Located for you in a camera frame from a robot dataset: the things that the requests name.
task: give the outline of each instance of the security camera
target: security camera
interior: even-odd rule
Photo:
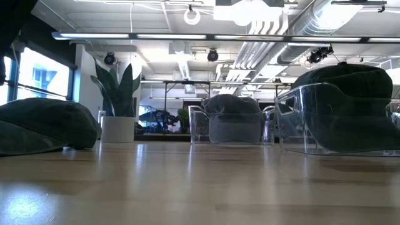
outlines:
[[[319,63],[329,54],[333,54],[332,44],[329,47],[320,47],[317,51],[312,51],[307,61],[310,63]]]
[[[113,52],[107,52],[107,56],[104,58],[104,63],[107,65],[114,65],[116,62]]]
[[[209,62],[217,61],[218,60],[217,50],[215,50],[215,49],[210,50],[210,52],[208,53],[207,59]]]

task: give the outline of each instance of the desk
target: desk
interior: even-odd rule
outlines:
[[[186,142],[0,158],[0,224],[400,224],[400,159]]]

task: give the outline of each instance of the window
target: window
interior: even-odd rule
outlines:
[[[6,80],[10,80],[11,59],[8,57],[4,57],[4,63],[6,65]]]
[[[23,86],[45,90],[18,89],[18,99],[25,98],[56,98],[66,99],[68,94],[69,68],[42,54],[25,48],[21,54],[18,83]]]
[[[11,59],[4,57],[4,64],[6,65],[6,80],[10,80]],[[7,84],[0,86],[0,106],[7,103],[8,90],[9,86]]]

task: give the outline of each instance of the clear plastic box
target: clear plastic box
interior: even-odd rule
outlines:
[[[254,114],[208,114],[189,106],[193,144],[274,144],[269,112]]]
[[[329,83],[275,99],[282,149],[306,154],[400,156],[400,100],[349,97]]]

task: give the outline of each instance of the black pole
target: black pole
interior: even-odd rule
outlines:
[[[164,95],[164,114],[167,114],[167,85],[168,83],[165,83],[165,95]],[[162,120],[162,135],[165,135],[165,123],[166,123],[166,118],[165,116],[163,116],[163,120]]]
[[[164,111],[167,111],[167,83],[165,83]]]

